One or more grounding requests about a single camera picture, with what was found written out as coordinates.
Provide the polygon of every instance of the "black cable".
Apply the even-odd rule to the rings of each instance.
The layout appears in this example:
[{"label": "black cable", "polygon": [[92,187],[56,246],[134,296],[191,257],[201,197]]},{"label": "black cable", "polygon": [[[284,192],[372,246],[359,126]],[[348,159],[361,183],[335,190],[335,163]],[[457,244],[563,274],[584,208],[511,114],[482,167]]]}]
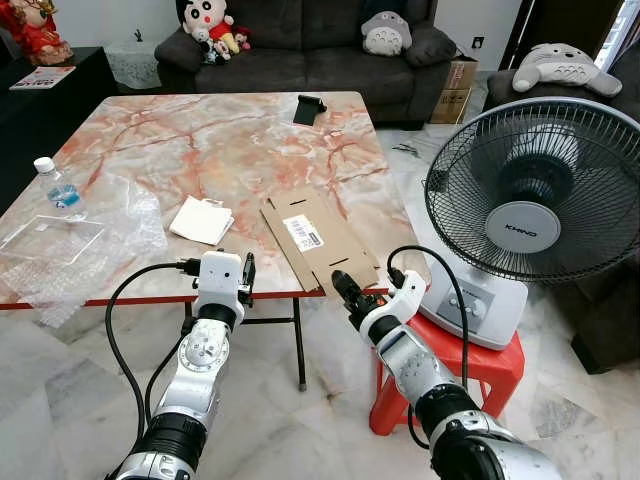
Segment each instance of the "black cable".
[{"label": "black cable", "polygon": [[425,450],[429,450],[429,444],[423,442],[418,438],[415,429],[413,428],[413,405],[409,404],[409,411],[407,412],[407,417],[409,417],[408,425],[409,425],[409,433],[411,434],[411,438],[413,441],[418,444],[420,448],[424,448]]},{"label": "black cable", "polygon": [[153,384],[156,382],[158,376],[160,375],[160,372],[162,372],[164,367],[167,366],[167,363],[171,361],[173,356],[178,351],[178,348],[180,347],[180,343],[182,342],[184,337],[185,335],[180,337],[180,339],[176,342],[176,344],[173,346],[173,348],[167,354],[167,356],[164,357],[164,360],[162,360],[162,363],[158,365],[158,368],[156,368],[156,371],[153,372],[153,375],[151,375],[151,378],[149,379],[149,383],[147,384],[147,389],[144,392],[144,416],[147,419],[147,425],[151,424],[151,390],[153,390]]},{"label": "black cable", "polygon": [[104,314],[104,326],[107,330],[107,338],[109,340],[109,345],[111,346],[111,351],[113,352],[113,356],[116,357],[116,361],[118,365],[122,369],[125,377],[129,381],[129,385],[131,385],[131,389],[133,390],[133,395],[136,399],[136,406],[138,408],[138,430],[136,433],[136,442],[142,438],[144,435],[144,403],[142,400],[142,392],[140,391],[140,386],[136,381],[136,378],[133,376],[133,373],[129,369],[127,362],[124,357],[120,353],[120,349],[118,348],[118,344],[116,343],[115,336],[113,334],[113,327],[111,325],[111,313],[113,311],[113,307],[116,304],[116,300],[118,296],[122,293],[122,291],[129,285],[132,281],[134,281],[139,276],[150,272],[152,270],[160,270],[162,268],[180,268],[181,264],[179,263],[160,263],[158,265],[150,265],[148,267],[143,268],[142,270],[138,270],[136,273],[127,278],[124,282],[120,284],[120,286],[113,292],[113,295],[109,299],[109,303],[107,304],[107,309]]},{"label": "black cable", "polygon": [[405,245],[403,247],[396,248],[393,252],[389,254],[387,257],[387,272],[392,279],[397,278],[396,270],[391,266],[391,262],[393,261],[393,257],[395,257],[398,253],[404,252],[406,250],[417,250],[419,252],[428,253],[433,258],[435,258],[440,265],[446,270],[447,275],[449,275],[449,279],[453,284],[453,289],[456,291],[456,297],[458,298],[458,306],[460,307],[460,315],[462,316],[462,386],[464,389],[467,389],[467,379],[468,379],[468,356],[469,356],[469,321],[467,319],[467,311],[464,306],[464,298],[462,297],[462,291],[460,290],[460,285],[458,285],[458,280],[456,280],[451,267],[444,261],[444,259],[438,255],[436,252],[431,250],[430,248],[423,247],[421,245]]}]

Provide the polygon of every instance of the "cardboard box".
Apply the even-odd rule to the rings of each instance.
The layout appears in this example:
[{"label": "cardboard box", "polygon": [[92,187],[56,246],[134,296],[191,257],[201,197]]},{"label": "cardboard box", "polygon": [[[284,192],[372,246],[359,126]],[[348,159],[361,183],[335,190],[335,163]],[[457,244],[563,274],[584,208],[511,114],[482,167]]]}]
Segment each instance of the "cardboard box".
[{"label": "cardboard box", "polygon": [[271,197],[260,211],[305,291],[322,287],[337,296],[334,270],[347,272],[361,288],[378,282],[375,256],[312,187]]},{"label": "cardboard box", "polygon": [[444,90],[465,90],[471,88],[476,78],[478,61],[465,55],[459,55],[451,61],[451,69]]},{"label": "cardboard box", "polygon": [[467,109],[471,89],[443,90],[436,108],[431,114],[431,123],[462,123]]}]

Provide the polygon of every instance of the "pink marble tabletop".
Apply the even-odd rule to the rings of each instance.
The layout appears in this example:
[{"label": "pink marble tabletop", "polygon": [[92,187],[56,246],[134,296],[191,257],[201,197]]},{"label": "pink marble tabletop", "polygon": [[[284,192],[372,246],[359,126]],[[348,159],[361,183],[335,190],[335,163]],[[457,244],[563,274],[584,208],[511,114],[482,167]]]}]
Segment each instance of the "pink marble tabletop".
[{"label": "pink marble tabletop", "polygon": [[[401,197],[362,101],[356,92],[313,94],[328,107],[313,127],[292,123],[297,93],[157,95],[106,99],[55,155],[81,191],[105,172],[134,179],[153,192],[163,214],[168,250],[160,261],[199,257],[212,247],[169,232],[187,195],[224,202],[235,223],[218,247],[256,258],[256,298],[306,295],[267,227],[265,200],[305,184],[326,195],[384,265],[394,248],[416,243]],[[0,235],[37,214],[44,200],[32,183],[0,219]],[[0,258],[6,264],[6,257]],[[116,286],[149,260],[133,262],[101,288],[103,304]],[[398,266],[428,275],[422,257]],[[192,297],[178,272],[152,274],[125,290],[131,303]],[[379,288],[388,285],[380,270]],[[0,282],[0,308],[21,308]]]}]

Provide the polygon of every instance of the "khind logo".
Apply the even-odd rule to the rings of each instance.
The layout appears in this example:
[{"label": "khind logo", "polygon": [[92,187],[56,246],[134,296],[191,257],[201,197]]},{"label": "khind logo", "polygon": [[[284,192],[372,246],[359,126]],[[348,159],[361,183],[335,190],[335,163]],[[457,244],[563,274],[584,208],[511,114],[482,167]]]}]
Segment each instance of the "khind logo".
[{"label": "khind logo", "polygon": [[513,225],[506,224],[504,226],[507,230],[513,230],[514,232],[523,233],[525,235],[529,235],[530,237],[537,237],[538,234],[536,232],[530,232],[529,230],[523,230],[522,228],[514,227]]}]

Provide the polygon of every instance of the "fan guard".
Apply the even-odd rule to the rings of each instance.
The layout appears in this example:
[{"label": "fan guard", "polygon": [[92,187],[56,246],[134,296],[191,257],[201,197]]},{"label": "fan guard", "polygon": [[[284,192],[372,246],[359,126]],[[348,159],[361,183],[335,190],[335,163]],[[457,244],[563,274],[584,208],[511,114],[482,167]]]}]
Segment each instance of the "fan guard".
[{"label": "fan guard", "polygon": [[[524,281],[572,280],[625,258],[639,245],[639,198],[640,124],[576,98],[481,114],[443,145],[425,182],[445,244],[482,270]],[[530,227],[538,217],[542,227]],[[552,229],[554,217],[552,238],[539,229]],[[537,246],[520,242],[543,233]]]}]

